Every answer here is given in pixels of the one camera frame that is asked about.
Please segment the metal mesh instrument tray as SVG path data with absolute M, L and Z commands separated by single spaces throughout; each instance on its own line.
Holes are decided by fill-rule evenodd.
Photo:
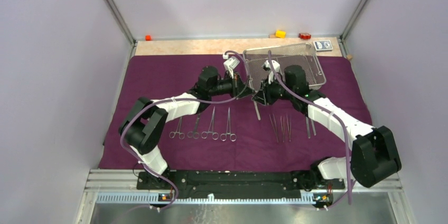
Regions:
M 318 90 L 326 83 L 326 76 L 320 65 L 314 46 L 309 43 L 289 44 L 248 49 L 243 52 L 250 76 L 250 85 L 258 91 L 262 82 L 269 77 L 269 71 L 263 69 L 268 60 L 268 52 L 272 60 L 280 66 L 280 74 L 285 77 L 284 69 L 291 65 L 299 65 L 305 71 L 306 81 L 311 89 Z

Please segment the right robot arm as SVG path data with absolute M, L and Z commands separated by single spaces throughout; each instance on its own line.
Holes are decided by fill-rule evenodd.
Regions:
M 373 127 L 337 107 L 328 97 L 312 89 L 299 65 L 291 65 L 280 74 L 276 61 L 265 61 L 262 68 L 269 74 L 260 83 L 254 101 L 272 105 L 288 100 L 306 118 L 324 126 L 346 146 L 345 157 L 329 157 L 310 173 L 310 182 L 324 188 L 332 179 L 354 179 L 370 188 L 402 169 L 399 152 L 391 129 Z

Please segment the steel forceps clamp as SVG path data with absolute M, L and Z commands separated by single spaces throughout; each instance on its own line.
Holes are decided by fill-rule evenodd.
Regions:
M 214 107 L 213 111 L 212 111 L 211 119 L 210 119 L 209 128 L 207 131 L 204 131 L 201 133 L 201 138 L 203 138 L 203 139 L 206 139 L 210 136 L 213 140 L 216 141 L 219 138 L 219 134 L 214 130 L 215 112 L 216 112 L 216 108 Z

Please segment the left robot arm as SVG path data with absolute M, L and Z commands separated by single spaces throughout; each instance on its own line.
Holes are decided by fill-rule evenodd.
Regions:
M 158 143 L 165 124 L 183 116 L 197 115 L 211 104 L 212 97 L 229 95 L 236 100 L 253 94 L 237 72 L 221 76 L 213 66 L 204 67 L 194 86 L 178 96 L 161 100 L 140 97 L 119 127 L 120 144 L 143 165 L 157 189 L 169 183 L 168 164 Z

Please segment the steel angled tweezers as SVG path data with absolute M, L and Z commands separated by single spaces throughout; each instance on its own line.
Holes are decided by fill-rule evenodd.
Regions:
M 254 101 L 254 107 L 255 107 L 255 112 L 256 112 L 257 119 L 258 119 L 258 121 L 261 121 L 261 116 L 260 116 L 258 104 L 257 104 L 256 101 Z

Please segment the steel curved tweezers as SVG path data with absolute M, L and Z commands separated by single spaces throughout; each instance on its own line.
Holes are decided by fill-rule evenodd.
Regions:
M 281 123 L 281 133 L 282 133 L 281 139 L 282 139 L 282 142 L 284 143 L 285 142 L 285 120 L 284 120 L 283 116 L 280 117 L 280 123 Z

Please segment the yellow small block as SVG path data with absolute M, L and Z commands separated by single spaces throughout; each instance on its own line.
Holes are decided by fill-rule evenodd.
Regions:
M 284 38 L 286 38 L 286 32 L 285 32 L 285 31 L 281 31 L 281 30 L 277 30 L 277 31 L 275 32 L 275 36 L 276 36 L 277 38 L 284 39 Z

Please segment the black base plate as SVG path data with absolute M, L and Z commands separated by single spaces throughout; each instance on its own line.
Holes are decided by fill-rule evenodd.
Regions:
M 346 188 L 339 179 L 325 180 L 316 171 L 231 172 L 169 170 L 168 180 L 140 172 L 138 190 L 178 189 L 179 199 L 202 199 L 213 194 L 216 199 L 298 199 L 313 190 Z

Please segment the small steel hemostat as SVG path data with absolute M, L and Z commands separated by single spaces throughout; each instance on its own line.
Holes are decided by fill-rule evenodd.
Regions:
M 185 133 L 182 132 L 182 117 L 179 118 L 176 129 L 169 133 L 169 138 L 175 138 L 175 137 L 177 137 L 178 139 L 185 138 Z

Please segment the purple cloth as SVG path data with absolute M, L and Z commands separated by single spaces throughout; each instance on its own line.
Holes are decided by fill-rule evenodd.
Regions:
M 119 127 L 139 97 L 164 99 L 178 96 L 194 86 L 199 73 L 206 66 L 224 72 L 220 55 L 155 55 L 135 56 L 128 65 L 116 111 L 104 142 L 100 169 L 132 169 L 137 159 L 120 145 Z M 199 138 L 187 138 L 196 117 L 182 118 L 184 139 L 169 138 L 178 120 L 168 122 L 158 144 L 159 149 L 174 170 L 229 170 L 255 172 L 289 172 L 307 170 L 324 157 L 343 157 L 344 142 L 320 124 L 315 125 L 316 136 L 308 139 L 305 117 L 294 110 L 291 103 L 279 100 L 272 106 L 258 106 L 261 121 L 249 97 L 231 101 L 228 95 L 218 96 L 219 105 L 208 107 L 200 117 Z M 207 131 L 213 108 L 216 108 L 214 130 L 226 131 L 227 111 L 231 111 L 231 130 L 237 135 L 235 142 L 215 141 L 210 136 L 201 138 Z M 275 115 L 278 128 L 277 143 L 270 122 Z M 291 142 L 288 141 L 286 115 L 291 117 Z M 285 142 L 281 139 L 280 117 L 285 120 Z

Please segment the red small block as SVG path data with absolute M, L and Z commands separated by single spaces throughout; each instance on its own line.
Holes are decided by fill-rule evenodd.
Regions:
M 311 39 L 312 35 L 307 32 L 301 32 L 298 34 L 298 37 L 302 40 L 309 40 L 309 39 Z

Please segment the blue playing card deck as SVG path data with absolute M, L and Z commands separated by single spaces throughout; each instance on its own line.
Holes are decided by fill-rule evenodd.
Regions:
M 313 44 L 316 52 L 326 52 L 333 50 L 333 45 L 330 40 L 318 40 L 314 41 Z

